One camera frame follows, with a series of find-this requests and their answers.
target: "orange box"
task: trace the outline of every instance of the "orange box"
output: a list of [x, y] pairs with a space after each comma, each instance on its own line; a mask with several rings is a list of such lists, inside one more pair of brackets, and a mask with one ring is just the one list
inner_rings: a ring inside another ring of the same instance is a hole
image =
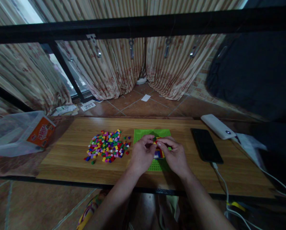
[[55, 127], [43, 117], [28, 137], [27, 141], [45, 148], [48, 145], [49, 138], [54, 130]]

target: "hand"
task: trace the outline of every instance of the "hand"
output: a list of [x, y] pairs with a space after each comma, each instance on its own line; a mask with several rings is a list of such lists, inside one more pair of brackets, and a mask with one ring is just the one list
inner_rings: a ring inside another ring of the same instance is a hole
[[184, 147], [182, 144], [177, 143], [171, 136], [157, 139], [157, 145], [164, 152], [166, 161], [169, 167], [181, 178], [185, 179], [186, 176], [191, 172], [187, 159], [184, 153]]
[[128, 168], [138, 173], [138, 176], [146, 172], [152, 163], [157, 147], [152, 144], [154, 137], [154, 135], [144, 135], [133, 147]]

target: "yellow tag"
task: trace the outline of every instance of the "yellow tag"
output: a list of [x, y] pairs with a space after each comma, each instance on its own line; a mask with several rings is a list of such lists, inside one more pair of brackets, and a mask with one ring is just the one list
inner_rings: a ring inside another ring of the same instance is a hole
[[235, 206], [235, 207], [237, 207], [237, 208], [239, 208], [239, 209], [241, 209], [243, 212], [245, 212], [246, 211], [246, 209], [243, 207], [243, 206], [241, 206], [241, 205], [239, 205], [237, 202], [232, 202], [232, 204], [231, 204], [232, 206]]

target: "black phone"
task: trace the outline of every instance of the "black phone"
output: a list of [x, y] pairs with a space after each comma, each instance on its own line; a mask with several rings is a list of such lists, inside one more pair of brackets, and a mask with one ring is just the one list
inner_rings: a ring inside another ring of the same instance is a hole
[[208, 130], [191, 129], [200, 158], [206, 162], [223, 164], [223, 159]]

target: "person's left hand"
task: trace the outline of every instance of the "person's left hand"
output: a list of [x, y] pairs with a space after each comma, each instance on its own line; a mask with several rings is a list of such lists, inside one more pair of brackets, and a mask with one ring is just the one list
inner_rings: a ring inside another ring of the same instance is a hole
[[129, 169], [141, 176], [152, 163], [157, 145], [153, 144], [154, 135], [144, 135], [135, 143]]

